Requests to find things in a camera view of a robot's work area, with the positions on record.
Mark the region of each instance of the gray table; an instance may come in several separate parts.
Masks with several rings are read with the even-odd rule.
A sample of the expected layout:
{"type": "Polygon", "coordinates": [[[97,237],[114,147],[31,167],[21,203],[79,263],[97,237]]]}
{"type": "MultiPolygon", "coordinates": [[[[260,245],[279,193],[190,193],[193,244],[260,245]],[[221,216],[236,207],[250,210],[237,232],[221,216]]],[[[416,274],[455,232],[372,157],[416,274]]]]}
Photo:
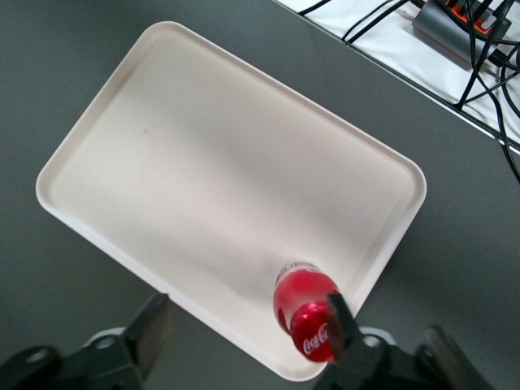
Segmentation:
{"type": "MultiPolygon", "coordinates": [[[[440,323],[492,384],[518,388],[520,186],[496,141],[270,0],[2,0],[0,10],[0,361],[37,344],[71,353],[154,291],[47,214],[34,184],[142,31],[174,20],[423,169],[424,206],[358,320],[409,352],[440,323]]],[[[173,306],[148,388],[312,387],[173,306]]]]}

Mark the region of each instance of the coca-cola bottle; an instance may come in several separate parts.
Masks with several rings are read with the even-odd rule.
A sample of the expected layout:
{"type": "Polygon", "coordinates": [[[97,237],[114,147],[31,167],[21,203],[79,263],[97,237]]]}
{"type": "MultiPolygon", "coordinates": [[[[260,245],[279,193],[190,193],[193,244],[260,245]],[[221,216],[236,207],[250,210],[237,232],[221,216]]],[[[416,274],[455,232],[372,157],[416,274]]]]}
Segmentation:
{"type": "Polygon", "coordinates": [[[328,362],[334,358],[327,335],[327,295],[338,292],[332,279],[308,262],[287,265],[276,279],[276,319],[311,361],[328,362]]]}

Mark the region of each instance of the red bottle cap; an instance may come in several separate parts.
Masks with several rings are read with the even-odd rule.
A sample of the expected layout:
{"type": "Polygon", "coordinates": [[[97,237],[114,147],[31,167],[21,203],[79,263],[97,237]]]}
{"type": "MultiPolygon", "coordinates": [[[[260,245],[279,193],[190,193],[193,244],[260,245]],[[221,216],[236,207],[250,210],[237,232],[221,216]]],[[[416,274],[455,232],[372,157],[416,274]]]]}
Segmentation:
{"type": "Polygon", "coordinates": [[[309,302],[300,306],[291,321],[292,341],[313,362],[334,359],[327,334],[327,303],[309,302]]]}

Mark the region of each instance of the white tray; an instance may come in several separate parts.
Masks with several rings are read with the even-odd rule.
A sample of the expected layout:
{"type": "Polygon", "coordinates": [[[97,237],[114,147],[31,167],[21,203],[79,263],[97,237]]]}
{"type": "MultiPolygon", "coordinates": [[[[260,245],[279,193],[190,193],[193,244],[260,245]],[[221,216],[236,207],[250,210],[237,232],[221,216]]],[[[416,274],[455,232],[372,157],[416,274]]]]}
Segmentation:
{"type": "Polygon", "coordinates": [[[37,180],[52,215],[295,381],[324,365],[275,321],[279,270],[314,263],[356,314],[425,195],[409,159],[172,22],[143,33],[37,180]]]}

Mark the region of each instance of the bottle label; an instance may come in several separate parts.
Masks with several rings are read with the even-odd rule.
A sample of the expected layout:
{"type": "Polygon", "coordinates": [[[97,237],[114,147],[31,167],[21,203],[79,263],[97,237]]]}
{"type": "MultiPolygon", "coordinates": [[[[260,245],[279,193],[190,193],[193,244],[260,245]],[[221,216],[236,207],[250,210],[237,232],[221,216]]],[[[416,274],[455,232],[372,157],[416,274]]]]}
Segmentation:
{"type": "Polygon", "coordinates": [[[327,323],[323,323],[313,337],[303,341],[303,352],[305,355],[311,355],[316,349],[325,344],[328,340],[327,323]]]}

